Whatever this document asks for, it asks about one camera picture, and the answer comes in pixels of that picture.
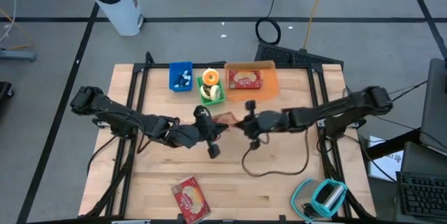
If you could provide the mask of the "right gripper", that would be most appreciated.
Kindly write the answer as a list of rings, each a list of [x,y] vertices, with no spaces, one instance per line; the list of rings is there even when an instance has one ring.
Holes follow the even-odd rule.
[[[256,101],[254,100],[247,101],[245,108],[249,114],[244,117],[244,120],[234,123],[234,126],[244,131],[244,134],[251,139],[251,149],[257,149],[261,145],[259,135],[263,133],[283,132],[290,126],[288,116],[285,113],[267,110],[256,114],[254,112],[256,109]]]

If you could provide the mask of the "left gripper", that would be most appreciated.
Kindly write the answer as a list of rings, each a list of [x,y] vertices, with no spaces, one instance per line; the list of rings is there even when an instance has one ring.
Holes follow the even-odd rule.
[[[203,105],[196,106],[193,116],[195,122],[189,125],[180,124],[178,117],[164,117],[172,125],[165,129],[163,143],[172,148],[190,149],[199,142],[206,142],[209,157],[216,158],[220,154],[220,148],[214,142],[220,134],[229,131],[229,125],[214,123],[210,111]]]

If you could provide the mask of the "red snack packet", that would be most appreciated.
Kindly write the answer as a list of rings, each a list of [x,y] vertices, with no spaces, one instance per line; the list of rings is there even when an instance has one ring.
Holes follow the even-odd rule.
[[[194,176],[184,178],[171,191],[186,224],[197,224],[210,215],[209,204]]]
[[[212,121],[215,124],[228,124],[229,128],[233,127],[234,123],[238,122],[237,118],[232,112],[225,112],[221,114],[216,114],[212,117]]]
[[[259,70],[230,70],[228,78],[229,89],[260,89],[263,86]]]

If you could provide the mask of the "green plastic basket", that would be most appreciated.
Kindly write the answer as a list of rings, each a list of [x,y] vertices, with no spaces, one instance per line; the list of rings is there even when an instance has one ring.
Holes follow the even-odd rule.
[[[196,78],[196,83],[198,85],[198,93],[199,93],[199,97],[200,97],[200,101],[201,101],[202,105],[208,107],[208,106],[211,106],[211,105],[216,105],[218,103],[222,103],[222,102],[224,102],[226,100],[226,95],[225,95],[225,92],[224,92],[224,88],[223,88],[223,86],[221,84],[221,81],[219,81],[218,84],[217,84],[217,85],[219,85],[221,87],[221,99],[220,100],[216,100],[216,101],[206,100],[206,99],[204,99],[201,96],[201,94],[200,94],[200,86],[203,84],[202,77],[197,77]]]

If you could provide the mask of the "blue iced toy donut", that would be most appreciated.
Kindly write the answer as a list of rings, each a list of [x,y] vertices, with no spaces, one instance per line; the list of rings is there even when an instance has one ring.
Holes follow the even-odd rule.
[[[219,80],[219,72],[213,68],[206,69],[202,74],[203,84],[209,87],[217,85]]]

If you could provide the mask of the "orange plastic tray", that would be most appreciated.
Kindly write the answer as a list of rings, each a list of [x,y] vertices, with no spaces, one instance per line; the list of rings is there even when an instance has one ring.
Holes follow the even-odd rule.
[[[225,70],[225,88],[228,100],[246,101],[246,100],[268,100],[279,94],[276,66],[273,61],[252,61],[241,63],[226,63]],[[263,86],[260,89],[229,89],[228,72],[230,70],[259,70]]]

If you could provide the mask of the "blue plastic basket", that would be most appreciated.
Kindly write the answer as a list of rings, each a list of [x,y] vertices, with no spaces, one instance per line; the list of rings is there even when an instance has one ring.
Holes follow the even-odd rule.
[[[181,82],[187,82],[182,75],[184,71],[188,71],[188,75],[191,75],[191,86],[190,87],[174,87],[177,78],[182,78]],[[169,64],[169,88],[174,92],[183,92],[192,90],[192,77],[193,77],[193,64],[190,61],[182,61],[182,62],[172,62]]]

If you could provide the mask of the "black perforated panel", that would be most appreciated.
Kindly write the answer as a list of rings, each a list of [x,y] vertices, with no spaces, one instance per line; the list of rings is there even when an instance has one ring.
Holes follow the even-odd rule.
[[[344,67],[344,62],[310,54],[306,50],[290,50],[284,47],[259,43],[254,61],[273,61],[276,64],[311,65],[311,64],[336,64]]]

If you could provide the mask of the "black desk bar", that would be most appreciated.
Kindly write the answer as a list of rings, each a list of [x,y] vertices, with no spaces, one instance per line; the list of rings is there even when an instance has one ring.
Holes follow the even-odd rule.
[[[381,158],[388,154],[393,154],[397,151],[404,149],[404,145],[407,142],[413,142],[414,144],[421,144],[420,141],[420,128],[411,130],[408,133],[394,137],[393,139],[386,140],[384,143],[376,144],[373,147],[366,149],[366,154],[372,159]]]

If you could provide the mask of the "white paper sheet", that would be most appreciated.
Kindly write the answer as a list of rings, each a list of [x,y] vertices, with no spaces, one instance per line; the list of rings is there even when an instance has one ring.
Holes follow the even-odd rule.
[[[367,174],[375,179],[396,181],[396,172],[402,167],[403,151],[397,151],[368,162]]]

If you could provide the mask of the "black keyboard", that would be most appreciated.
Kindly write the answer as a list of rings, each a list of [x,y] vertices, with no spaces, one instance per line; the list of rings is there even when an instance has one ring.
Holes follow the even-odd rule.
[[[447,220],[447,175],[396,172],[401,211]]]

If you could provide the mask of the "grey laptop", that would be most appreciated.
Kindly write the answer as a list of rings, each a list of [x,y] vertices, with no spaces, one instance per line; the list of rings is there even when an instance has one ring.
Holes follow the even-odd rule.
[[[420,141],[447,155],[447,63],[431,59],[423,106]]]

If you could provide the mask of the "grey table foot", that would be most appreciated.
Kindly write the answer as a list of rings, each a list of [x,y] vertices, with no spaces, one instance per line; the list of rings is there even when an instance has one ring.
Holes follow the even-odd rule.
[[[27,52],[27,51],[0,50],[0,60],[33,62],[36,60],[36,55],[33,52]]]

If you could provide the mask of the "black chair base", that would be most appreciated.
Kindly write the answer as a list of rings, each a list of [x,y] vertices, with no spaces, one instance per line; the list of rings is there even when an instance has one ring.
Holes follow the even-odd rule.
[[[0,82],[0,111],[9,104],[10,99],[14,95],[15,93],[10,82]]]

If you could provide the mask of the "black metal table frame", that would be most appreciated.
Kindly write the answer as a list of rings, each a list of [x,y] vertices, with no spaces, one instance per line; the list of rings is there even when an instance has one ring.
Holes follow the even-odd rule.
[[[131,77],[136,64],[117,64],[113,70],[108,96],[126,104]],[[152,64],[148,70],[142,113],[179,117],[182,123],[193,123],[193,111],[200,104],[196,84],[192,91],[174,92],[168,88],[168,64]],[[345,87],[340,65],[323,65],[328,100],[342,97]],[[272,100],[257,102],[259,110],[280,110],[286,107],[312,106],[308,70],[305,68],[277,68],[279,94]],[[297,185],[308,178],[324,179],[320,153],[316,149],[316,127],[309,129],[309,164],[297,176],[271,174],[254,178],[240,165],[249,140],[239,129],[230,129],[217,141],[221,150],[218,158],[210,159],[206,143],[194,148],[171,149],[151,143],[135,155],[131,175],[123,180],[115,193],[111,214],[124,213],[125,218],[142,218],[167,223],[180,214],[171,188],[183,178],[194,176],[210,205],[206,220],[273,221],[285,216],[298,220],[290,198]],[[128,146],[135,141],[114,140],[93,160],[87,177],[79,214],[86,214],[101,199],[114,177],[118,149],[123,150],[125,162]],[[361,205],[371,215],[376,209],[357,142],[342,139],[338,142],[345,182]],[[294,172],[306,161],[305,135],[271,134],[270,143],[251,152],[246,166],[252,172],[282,170]]]

